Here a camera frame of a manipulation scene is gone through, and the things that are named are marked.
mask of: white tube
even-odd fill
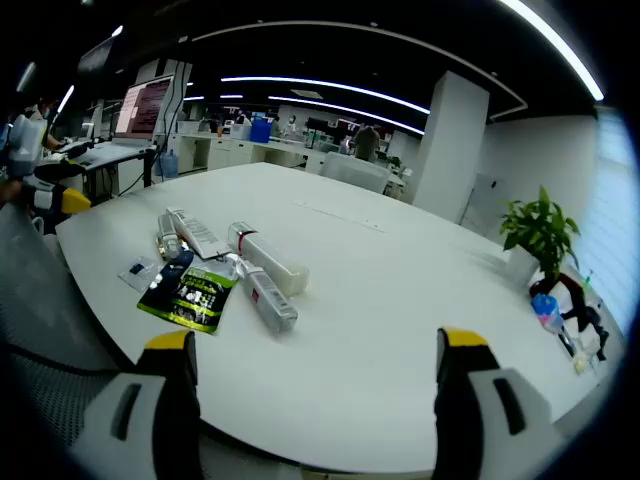
[[[287,296],[302,292],[309,282],[309,269],[288,258],[244,222],[229,227],[231,247],[256,267],[264,269]]]
[[[181,208],[168,207],[167,213],[172,215],[173,226],[203,260],[219,257],[231,252],[229,245],[218,240],[197,218],[189,215]]]

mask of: blue container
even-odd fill
[[[552,332],[559,331],[562,328],[564,320],[560,315],[558,301],[555,297],[539,293],[531,300],[531,306],[544,328]]]
[[[178,157],[173,154],[173,150],[160,155],[156,160],[154,170],[156,176],[162,176],[165,179],[176,178],[178,176]]]
[[[271,136],[271,124],[264,120],[256,119],[251,127],[251,133],[249,134],[249,140],[258,143],[269,143],[269,137]]]

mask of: plastic bottle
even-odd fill
[[[178,157],[174,155],[173,149],[160,155],[160,158],[156,161],[154,173],[156,176],[162,176],[165,179],[178,176]]]
[[[262,268],[287,296],[302,292],[309,281],[309,269],[289,259],[245,222],[229,226],[229,245],[244,259]]]

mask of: green leaves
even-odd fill
[[[538,200],[527,204],[516,200],[508,202],[508,213],[502,216],[500,234],[507,234],[505,250],[522,246],[540,261],[545,277],[557,279],[560,265],[568,254],[579,268],[578,259],[571,248],[571,235],[580,234],[578,225],[565,218],[562,208],[552,203],[544,187],[540,187]]]
[[[538,200],[540,215],[547,216],[549,214],[550,209],[550,200],[547,191],[544,189],[542,185],[540,185],[540,198]]]
[[[518,244],[518,235],[515,233],[510,233],[507,235],[507,239],[504,242],[504,249],[511,250]]]
[[[565,222],[567,222],[567,225],[571,227],[573,233],[580,235],[580,229],[578,228],[578,225],[576,225],[576,222],[573,221],[573,218],[567,218]]]

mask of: computer monitor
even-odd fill
[[[172,79],[173,76],[154,78],[129,87],[114,137],[151,140]]]
[[[78,132],[78,139],[90,140],[93,138],[93,122],[91,117],[84,117],[82,119],[82,125],[80,125],[80,131]]]

